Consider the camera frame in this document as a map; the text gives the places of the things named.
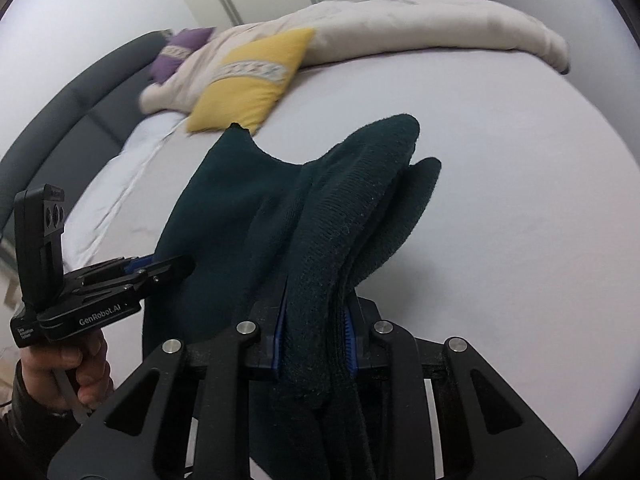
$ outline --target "silver bolt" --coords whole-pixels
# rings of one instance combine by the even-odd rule
[[[182,347],[182,343],[177,339],[168,339],[162,343],[162,350],[167,354],[175,354]]]
[[[451,348],[454,352],[464,352],[468,344],[461,337],[452,337],[449,339],[449,348]]]
[[[236,330],[241,334],[250,334],[255,330],[255,323],[253,321],[241,321],[236,326]]]
[[[373,325],[373,330],[375,330],[379,334],[388,334],[393,329],[394,329],[394,326],[390,322],[385,321],[385,320],[377,321]]]

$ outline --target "yellow throw pillow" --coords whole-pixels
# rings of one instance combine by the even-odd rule
[[[233,49],[198,99],[187,131],[239,123],[253,135],[289,86],[314,34],[312,28],[297,28]]]

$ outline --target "purple throw pillow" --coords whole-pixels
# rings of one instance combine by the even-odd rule
[[[185,28],[171,37],[151,64],[154,81],[162,84],[175,74],[185,59],[209,41],[214,30],[215,27]]]

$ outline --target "gray upholstered headboard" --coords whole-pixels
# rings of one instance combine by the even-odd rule
[[[150,32],[114,50],[66,85],[0,161],[0,258],[13,269],[14,197],[42,184],[65,190],[68,210],[143,119],[138,97],[166,44]]]

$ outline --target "logo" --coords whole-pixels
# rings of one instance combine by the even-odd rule
[[[91,323],[95,323],[104,319],[105,317],[112,316],[113,314],[117,314],[122,310],[122,306],[119,304],[113,305],[113,307],[106,308],[105,310],[101,310],[100,312],[94,312],[89,317],[82,318],[80,320],[80,326],[87,326]]]

